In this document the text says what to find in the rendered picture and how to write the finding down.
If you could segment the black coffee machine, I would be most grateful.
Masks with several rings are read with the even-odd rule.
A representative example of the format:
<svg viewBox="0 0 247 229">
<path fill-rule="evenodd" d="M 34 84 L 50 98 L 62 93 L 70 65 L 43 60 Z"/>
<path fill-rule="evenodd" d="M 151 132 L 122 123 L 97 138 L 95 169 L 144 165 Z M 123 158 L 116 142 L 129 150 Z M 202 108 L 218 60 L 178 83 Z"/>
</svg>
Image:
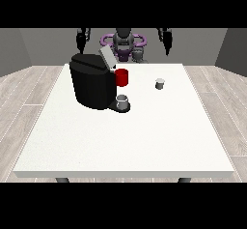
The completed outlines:
<svg viewBox="0 0 247 229">
<path fill-rule="evenodd" d="M 112 109 L 119 113 L 130 110 L 120 110 L 117 107 L 117 86 L 115 71 L 110 71 L 103 58 L 95 54 L 77 53 L 69 62 L 72 84 L 76 99 L 82 105 L 97 109 Z"/>
</svg>

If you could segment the small grey coffee pod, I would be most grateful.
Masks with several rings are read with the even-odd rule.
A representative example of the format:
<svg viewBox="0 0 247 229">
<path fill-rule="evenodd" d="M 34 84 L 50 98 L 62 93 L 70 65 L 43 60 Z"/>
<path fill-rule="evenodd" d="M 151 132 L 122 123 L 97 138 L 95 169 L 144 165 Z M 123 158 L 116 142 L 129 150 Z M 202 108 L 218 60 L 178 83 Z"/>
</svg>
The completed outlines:
<svg viewBox="0 0 247 229">
<path fill-rule="evenodd" d="M 155 88 L 157 90 L 162 90 L 164 87 L 165 80 L 163 78 L 157 78 L 155 80 Z"/>
</svg>

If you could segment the pale grey machine lid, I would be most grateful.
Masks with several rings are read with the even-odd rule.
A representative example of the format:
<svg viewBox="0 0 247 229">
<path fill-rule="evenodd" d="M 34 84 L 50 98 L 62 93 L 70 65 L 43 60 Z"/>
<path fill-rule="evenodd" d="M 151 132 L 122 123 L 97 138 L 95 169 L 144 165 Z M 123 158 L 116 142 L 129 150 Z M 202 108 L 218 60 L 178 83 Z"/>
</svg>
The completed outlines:
<svg viewBox="0 0 247 229">
<path fill-rule="evenodd" d="M 100 56 L 103 58 L 107 68 L 113 70 L 117 64 L 117 60 L 109 45 L 102 47 L 99 51 Z"/>
</svg>

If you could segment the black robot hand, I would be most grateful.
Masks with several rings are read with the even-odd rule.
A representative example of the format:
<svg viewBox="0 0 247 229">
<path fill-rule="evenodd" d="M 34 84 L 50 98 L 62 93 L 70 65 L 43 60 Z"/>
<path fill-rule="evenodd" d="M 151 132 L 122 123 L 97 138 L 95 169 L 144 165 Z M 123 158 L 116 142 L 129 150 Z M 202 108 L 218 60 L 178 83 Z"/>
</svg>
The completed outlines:
<svg viewBox="0 0 247 229">
<path fill-rule="evenodd" d="M 84 52 L 86 42 L 90 40 L 91 29 L 90 28 L 78 28 L 76 34 L 76 45 L 80 53 Z"/>
<path fill-rule="evenodd" d="M 173 43 L 172 30 L 170 28 L 158 28 L 157 31 L 159 40 L 164 44 L 166 55 L 169 55 Z"/>
</svg>

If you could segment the red pod holder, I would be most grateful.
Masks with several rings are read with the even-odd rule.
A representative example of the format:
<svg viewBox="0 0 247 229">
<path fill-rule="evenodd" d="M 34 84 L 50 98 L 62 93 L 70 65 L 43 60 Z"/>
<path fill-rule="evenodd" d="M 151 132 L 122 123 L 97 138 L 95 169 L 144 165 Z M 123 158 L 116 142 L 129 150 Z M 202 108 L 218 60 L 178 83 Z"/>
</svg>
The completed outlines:
<svg viewBox="0 0 247 229">
<path fill-rule="evenodd" d="M 115 76 L 117 86 L 124 87 L 128 84 L 128 70 L 117 69 L 115 70 Z"/>
</svg>

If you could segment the small grey cup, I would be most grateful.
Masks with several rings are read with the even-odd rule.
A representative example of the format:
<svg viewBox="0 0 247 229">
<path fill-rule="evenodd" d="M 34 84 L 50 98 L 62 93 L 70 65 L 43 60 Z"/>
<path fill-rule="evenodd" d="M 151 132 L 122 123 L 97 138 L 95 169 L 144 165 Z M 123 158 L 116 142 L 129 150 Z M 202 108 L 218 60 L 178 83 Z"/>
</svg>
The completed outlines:
<svg viewBox="0 0 247 229">
<path fill-rule="evenodd" d="M 127 109 L 128 107 L 128 97 L 126 95 L 117 95 L 116 96 L 117 107 L 120 110 Z"/>
</svg>

